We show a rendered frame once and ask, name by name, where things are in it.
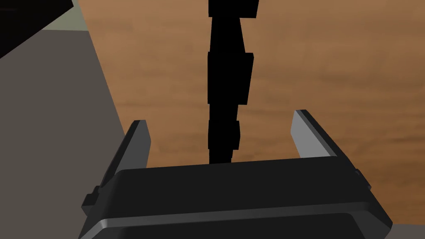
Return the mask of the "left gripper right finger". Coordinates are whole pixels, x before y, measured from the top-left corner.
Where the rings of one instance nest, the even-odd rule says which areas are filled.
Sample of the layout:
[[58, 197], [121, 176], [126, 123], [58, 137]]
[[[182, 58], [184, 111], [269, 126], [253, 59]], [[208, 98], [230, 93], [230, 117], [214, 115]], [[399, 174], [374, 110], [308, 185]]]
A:
[[296, 110], [291, 136], [301, 158], [346, 155], [307, 110]]

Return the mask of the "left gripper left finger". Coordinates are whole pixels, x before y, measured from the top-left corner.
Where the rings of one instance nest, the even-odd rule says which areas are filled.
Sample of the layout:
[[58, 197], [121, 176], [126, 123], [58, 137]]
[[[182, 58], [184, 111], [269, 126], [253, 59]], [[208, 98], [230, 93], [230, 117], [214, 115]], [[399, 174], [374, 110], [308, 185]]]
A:
[[104, 187], [121, 170], [146, 168], [150, 143], [146, 120], [133, 121], [108, 166], [100, 187]]

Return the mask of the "black segmented bar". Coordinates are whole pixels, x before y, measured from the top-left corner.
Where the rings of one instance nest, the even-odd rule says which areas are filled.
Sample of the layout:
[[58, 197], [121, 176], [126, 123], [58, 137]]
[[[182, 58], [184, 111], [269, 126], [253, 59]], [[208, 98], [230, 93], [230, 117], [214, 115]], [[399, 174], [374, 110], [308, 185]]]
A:
[[209, 162], [230, 163], [239, 148], [238, 107], [248, 103], [254, 55], [244, 46], [241, 19], [256, 18], [259, 0], [208, 0]]

